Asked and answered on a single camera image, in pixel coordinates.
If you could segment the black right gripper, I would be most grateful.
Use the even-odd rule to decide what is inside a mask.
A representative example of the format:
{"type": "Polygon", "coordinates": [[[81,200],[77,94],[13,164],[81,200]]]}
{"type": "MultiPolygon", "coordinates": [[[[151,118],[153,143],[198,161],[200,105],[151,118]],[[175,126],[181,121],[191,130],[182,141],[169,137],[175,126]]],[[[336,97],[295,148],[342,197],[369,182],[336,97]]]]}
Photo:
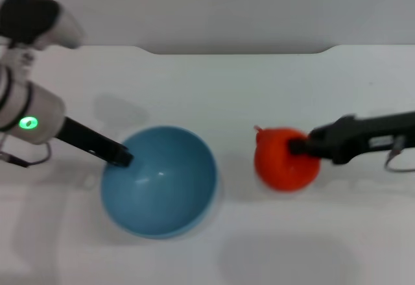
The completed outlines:
{"type": "Polygon", "coordinates": [[[414,112],[376,118],[343,116],[335,122],[313,129],[308,138],[291,138],[292,155],[312,155],[344,165],[365,153],[414,147],[414,112]]]}

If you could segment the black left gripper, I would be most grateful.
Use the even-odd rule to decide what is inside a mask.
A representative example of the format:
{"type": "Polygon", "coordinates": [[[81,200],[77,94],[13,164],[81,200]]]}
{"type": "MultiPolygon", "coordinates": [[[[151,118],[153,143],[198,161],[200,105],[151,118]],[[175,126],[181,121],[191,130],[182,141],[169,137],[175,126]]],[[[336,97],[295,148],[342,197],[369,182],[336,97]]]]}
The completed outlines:
{"type": "Polygon", "coordinates": [[[128,167],[134,159],[134,156],[124,145],[69,117],[65,118],[63,127],[55,138],[117,167],[128,167]]]}

